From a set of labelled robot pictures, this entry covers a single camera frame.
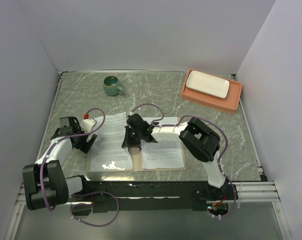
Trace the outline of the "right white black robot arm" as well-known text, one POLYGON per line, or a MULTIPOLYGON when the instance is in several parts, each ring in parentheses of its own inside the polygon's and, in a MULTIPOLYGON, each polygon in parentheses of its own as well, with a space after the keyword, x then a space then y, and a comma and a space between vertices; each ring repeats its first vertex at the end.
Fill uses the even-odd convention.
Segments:
POLYGON ((203 162, 207 174, 209 193, 214 199, 227 194, 228 180, 220 167, 220 136, 203 120, 192 117, 187 122, 162 124, 160 120, 148 123, 137 113, 130 113, 126 120, 121 147, 138 147, 145 143, 179 142, 197 160, 203 162))

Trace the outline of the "white printed paper sheets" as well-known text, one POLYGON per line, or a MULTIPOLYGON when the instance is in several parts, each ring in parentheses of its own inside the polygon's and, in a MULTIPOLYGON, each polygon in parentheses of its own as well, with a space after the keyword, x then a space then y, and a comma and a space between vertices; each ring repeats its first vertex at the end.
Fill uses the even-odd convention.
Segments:
POLYGON ((141 140, 142 168, 144 170, 184 170, 183 145, 177 141, 159 143, 141 140))

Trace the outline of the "beige cardboard folder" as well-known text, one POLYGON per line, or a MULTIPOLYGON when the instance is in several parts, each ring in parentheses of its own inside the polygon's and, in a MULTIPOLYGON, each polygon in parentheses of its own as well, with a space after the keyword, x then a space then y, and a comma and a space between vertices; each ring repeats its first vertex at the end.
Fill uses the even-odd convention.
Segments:
MULTIPOLYGON (((143 169, 142 167, 142 154, 141 154, 141 147, 127 147, 128 151, 131 155, 132 158, 132 163, 133 163, 133 169, 129 171, 119 171, 119 172, 139 172, 139 171, 169 171, 171 169, 167 170, 147 170, 143 169)), ((89 172, 89 163, 90 163, 90 152, 89 152, 89 160, 87 163, 87 172, 89 172)))

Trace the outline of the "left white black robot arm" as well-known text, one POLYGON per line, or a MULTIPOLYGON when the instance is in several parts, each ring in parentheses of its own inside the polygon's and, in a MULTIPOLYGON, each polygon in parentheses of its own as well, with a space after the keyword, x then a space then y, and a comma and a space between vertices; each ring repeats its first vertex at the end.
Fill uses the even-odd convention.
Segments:
POLYGON ((86 114, 82 121, 68 116, 60 118, 59 122, 60 127, 42 157, 22 170, 25 201, 31 211, 46 207, 52 211, 57 205, 65 204, 72 195, 78 201, 85 201, 90 195, 85 177, 66 178, 62 163, 71 150, 89 152, 97 138, 92 132, 97 121, 86 114))

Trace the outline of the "single white printed sheet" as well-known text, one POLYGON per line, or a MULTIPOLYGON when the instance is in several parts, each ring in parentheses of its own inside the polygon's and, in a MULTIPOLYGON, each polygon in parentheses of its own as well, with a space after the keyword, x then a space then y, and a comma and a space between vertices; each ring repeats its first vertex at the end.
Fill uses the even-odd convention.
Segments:
POLYGON ((124 172, 133 169, 128 148, 123 148, 126 113, 107 115, 90 149, 89 172, 124 172))

